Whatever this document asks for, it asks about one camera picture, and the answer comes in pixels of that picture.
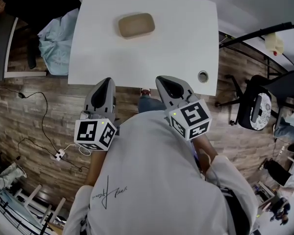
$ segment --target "white table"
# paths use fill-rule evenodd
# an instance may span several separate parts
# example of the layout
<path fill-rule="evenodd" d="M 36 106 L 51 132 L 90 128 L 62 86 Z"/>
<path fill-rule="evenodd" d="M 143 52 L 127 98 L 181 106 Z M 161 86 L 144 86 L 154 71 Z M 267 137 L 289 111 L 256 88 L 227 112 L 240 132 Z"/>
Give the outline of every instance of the white table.
<path fill-rule="evenodd" d="M 124 16 L 150 13 L 155 31 L 126 40 Z M 69 84 L 94 85 L 112 77 L 117 86 L 156 88 L 155 78 L 187 81 L 195 93 L 215 95 L 218 78 L 217 9 L 208 0 L 83 0 L 69 67 Z M 201 83 L 198 73 L 206 71 Z"/>

